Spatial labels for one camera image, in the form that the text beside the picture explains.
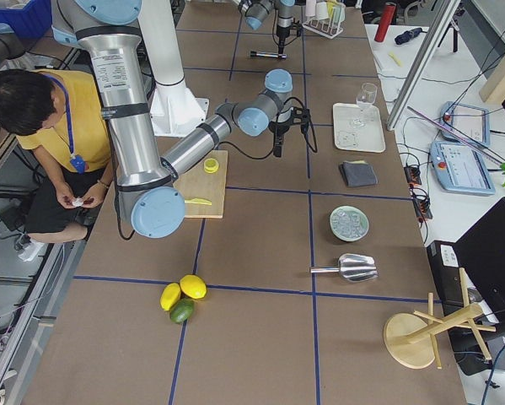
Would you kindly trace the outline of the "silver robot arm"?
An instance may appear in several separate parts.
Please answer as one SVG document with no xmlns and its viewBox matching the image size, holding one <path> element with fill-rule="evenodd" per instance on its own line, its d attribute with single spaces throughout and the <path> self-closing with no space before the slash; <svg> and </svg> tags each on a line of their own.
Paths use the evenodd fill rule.
<svg viewBox="0 0 505 405">
<path fill-rule="evenodd" d="M 271 13 L 276 15 L 271 36 L 277 46 L 277 51 L 251 51 L 250 57 L 285 60 L 287 58 L 285 47 L 293 42 L 289 40 L 290 35 L 295 34 L 295 38 L 299 38 L 303 33 L 302 24 L 293 16 L 296 2 L 287 0 L 236 0 L 233 1 L 233 4 L 236 5 L 239 13 L 244 17 L 245 23 L 252 30 L 258 30 Z"/>
<path fill-rule="evenodd" d="M 234 129 L 307 129 L 309 111 L 293 97 L 293 79 L 271 70 L 251 101 L 225 103 L 212 115 L 187 88 L 167 1 L 55 1 L 55 39 L 91 58 L 116 164 L 116 212 L 134 231 L 161 238 L 185 217 L 185 199 L 172 184 Z"/>
</svg>

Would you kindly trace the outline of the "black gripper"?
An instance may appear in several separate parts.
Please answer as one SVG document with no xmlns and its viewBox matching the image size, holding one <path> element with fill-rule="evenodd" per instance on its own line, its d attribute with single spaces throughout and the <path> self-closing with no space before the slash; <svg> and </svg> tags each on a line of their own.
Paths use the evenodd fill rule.
<svg viewBox="0 0 505 405">
<path fill-rule="evenodd" d="M 308 130 L 310 127 L 310 111 L 305 107 L 292 106 L 287 111 L 286 118 L 277 118 L 275 121 L 271 121 L 268 125 L 268 129 L 273 134 L 283 135 L 289 130 L 290 127 L 299 125 L 301 133 L 304 136 L 308 135 Z M 274 137 L 273 138 L 273 155 L 282 157 L 282 149 L 284 144 L 284 137 Z"/>
<path fill-rule="evenodd" d="M 290 44 L 292 41 L 288 38 L 293 35 L 293 39 L 301 36 L 301 23 L 296 19 L 277 18 L 276 25 L 276 44 L 277 55 L 286 56 L 285 45 Z"/>
</svg>

